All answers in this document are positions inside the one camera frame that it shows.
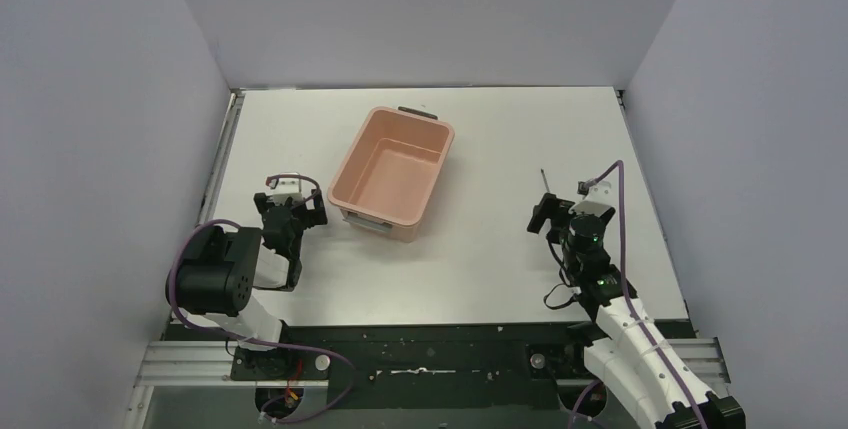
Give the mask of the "yellow black handled screwdriver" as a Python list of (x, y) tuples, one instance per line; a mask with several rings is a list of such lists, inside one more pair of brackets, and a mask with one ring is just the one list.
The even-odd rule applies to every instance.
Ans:
[(545, 192), (546, 192), (546, 193), (550, 193), (550, 186), (549, 186), (549, 183), (548, 183), (548, 179), (547, 179), (547, 176), (546, 176), (546, 172), (545, 172), (545, 170), (544, 170), (543, 168), (540, 168), (540, 174), (541, 174), (541, 177), (542, 177), (542, 181), (543, 181), (543, 185), (544, 185), (544, 188), (545, 188)]

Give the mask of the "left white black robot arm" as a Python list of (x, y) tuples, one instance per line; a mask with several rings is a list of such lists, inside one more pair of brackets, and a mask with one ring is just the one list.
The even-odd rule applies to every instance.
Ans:
[(296, 352), (284, 340), (283, 320), (253, 295), (255, 289), (291, 292), (302, 273), (304, 233), (328, 223), (319, 189), (305, 197), (296, 189), (259, 192), (253, 203), (261, 225), (214, 220), (190, 236), (166, 281), (166, 299), (176, 316), (189, 313), (212, 321), (212, 332), (256, 355), (271, 378), (292, 372)]

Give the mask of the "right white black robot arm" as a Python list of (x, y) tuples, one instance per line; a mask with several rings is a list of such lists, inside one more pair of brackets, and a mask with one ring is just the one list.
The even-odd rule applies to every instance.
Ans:
[(720, 396), (677, 354), (606, 251), (613, 206), (585, 193), (578, 202), (546, 193), (527, 230), (547, 232), (559, 278), (589, 316), (572, 336), (584, 368), (641, 428), (743, 428), (744, 410)]

